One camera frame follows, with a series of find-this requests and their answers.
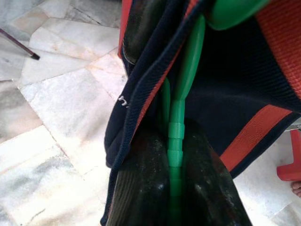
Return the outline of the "green plastic hanger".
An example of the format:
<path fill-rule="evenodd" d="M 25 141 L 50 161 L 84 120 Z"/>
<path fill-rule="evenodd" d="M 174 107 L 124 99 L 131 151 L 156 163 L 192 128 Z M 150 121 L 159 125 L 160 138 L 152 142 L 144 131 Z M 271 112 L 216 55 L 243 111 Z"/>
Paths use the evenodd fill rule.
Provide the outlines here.
<path fill-rule="evenodd" d="M 200 15 L 184 42 L 184 60 L 173 94 L 169 81 L 162 86 L 163 115 L 168 115 L 167 157 L 170 177 L 168 226 L 181 224 L 181 167 L 183 160 L 185 99 L 191 89 L 200 60 L 206 24 L 215 30 L 226 30 L 254 15 L 270 0 L 213 0 L 207 12 Z"/>

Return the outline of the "person bare foot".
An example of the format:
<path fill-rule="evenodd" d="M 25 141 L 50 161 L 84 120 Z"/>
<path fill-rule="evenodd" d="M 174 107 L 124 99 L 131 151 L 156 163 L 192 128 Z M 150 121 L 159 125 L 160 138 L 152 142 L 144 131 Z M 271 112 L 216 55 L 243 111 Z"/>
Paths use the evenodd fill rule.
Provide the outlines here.
<path fill-rule="evenodd" d="M 292 192 L 301 198 L 301 181 L 294 181 L 291 183 Z"/>

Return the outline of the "silver clothes rack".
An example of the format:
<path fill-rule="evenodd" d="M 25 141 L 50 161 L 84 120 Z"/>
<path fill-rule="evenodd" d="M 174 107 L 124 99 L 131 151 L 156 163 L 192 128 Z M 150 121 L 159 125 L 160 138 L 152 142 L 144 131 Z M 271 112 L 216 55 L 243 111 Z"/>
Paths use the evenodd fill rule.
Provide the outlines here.
<path fill-rule="evenodd" d="M 4 35 L 5 38 L 7 38 L 8 40 L 10 40 L 14 44 L 16 44 L 18 47 L 20 47 L 25 52 L 27 52 L 32 59 L 34 59 L 34 60 L 39 60 L 40 59 L 40 56 L 38 54 L 36 54 L 35 52 L 31 51 L 28 47 L 26 47 L 25 45 L 23 45 L 22 43 L 20 43 L 17 39 L 15 39 L 13 36 L 11 36 L 10 34 L 8 34 L 6 31 L 4 31 L 1 28 L 0 28 L 0 34 Z"/>

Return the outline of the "red plastic stool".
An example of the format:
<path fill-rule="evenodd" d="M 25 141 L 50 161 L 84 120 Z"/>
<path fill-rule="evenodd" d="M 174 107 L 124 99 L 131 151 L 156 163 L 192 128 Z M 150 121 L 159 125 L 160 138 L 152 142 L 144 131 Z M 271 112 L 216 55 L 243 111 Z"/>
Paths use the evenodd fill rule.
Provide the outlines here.
<path fill-rule="evenodd" d="M 301 180 L 301 132 L 291 130 L 291 143 L 293 150 L 293 162 L 291 164 L 278 166 L 277 175 L 282 181 Z"/>

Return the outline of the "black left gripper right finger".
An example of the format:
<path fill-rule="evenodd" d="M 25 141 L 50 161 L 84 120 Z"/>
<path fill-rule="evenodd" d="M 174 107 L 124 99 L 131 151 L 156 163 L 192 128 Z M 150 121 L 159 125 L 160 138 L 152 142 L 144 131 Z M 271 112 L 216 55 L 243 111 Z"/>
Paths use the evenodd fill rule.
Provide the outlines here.
<path fill-rule="evenodd" d="M 192 119 L 182 150 L 182 226 L 252 226 L 229 171 Z"/>

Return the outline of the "navy shirt red trim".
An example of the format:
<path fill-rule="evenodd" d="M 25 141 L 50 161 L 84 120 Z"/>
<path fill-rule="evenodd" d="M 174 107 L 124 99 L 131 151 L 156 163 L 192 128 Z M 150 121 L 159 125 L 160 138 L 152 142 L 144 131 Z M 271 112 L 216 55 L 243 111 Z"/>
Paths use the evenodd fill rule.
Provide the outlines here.
<path fill-rule="evenodd" d="M 184 42 L 212 1 L 153 0 L 150 35 L 134 65 L 122 48 L 133 0 L 122 1 L 118 55 L 127 82 L 105 132 L 106 165 L 111 173 L 101 226 L 110 226 L 118 173 L 135 138 L 160 135 L 167 156 L 169 116 L 163 115 L 162 86 L 168 80 L 173 94 Z M 270 0 L 226 30 L 206 24 L 184 120 L 192 119 L 202 127 L 233 180 L 300 117 L 301 0 Z"/>

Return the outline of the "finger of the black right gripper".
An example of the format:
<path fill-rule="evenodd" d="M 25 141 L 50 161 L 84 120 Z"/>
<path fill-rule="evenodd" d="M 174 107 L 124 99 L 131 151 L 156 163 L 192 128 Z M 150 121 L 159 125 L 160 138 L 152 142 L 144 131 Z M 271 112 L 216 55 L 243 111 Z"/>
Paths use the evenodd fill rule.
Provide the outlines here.
<path fill-rule="evenodd" d="M 123 38 L 123 53 L 134 65 L 138 61 L 149 38 L 149 23 L 153 0 L 133 0 Z"/>

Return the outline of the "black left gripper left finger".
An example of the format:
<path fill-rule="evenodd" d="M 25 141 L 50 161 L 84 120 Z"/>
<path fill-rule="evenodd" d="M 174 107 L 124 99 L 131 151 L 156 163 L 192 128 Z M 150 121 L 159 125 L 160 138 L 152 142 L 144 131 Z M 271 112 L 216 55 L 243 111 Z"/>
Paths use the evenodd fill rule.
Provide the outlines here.
<path fill-rule="evenodd" d="M 169 167 L 160 135 L 138 135 L 118 173 L 110 226 L 166 226 Z"/>

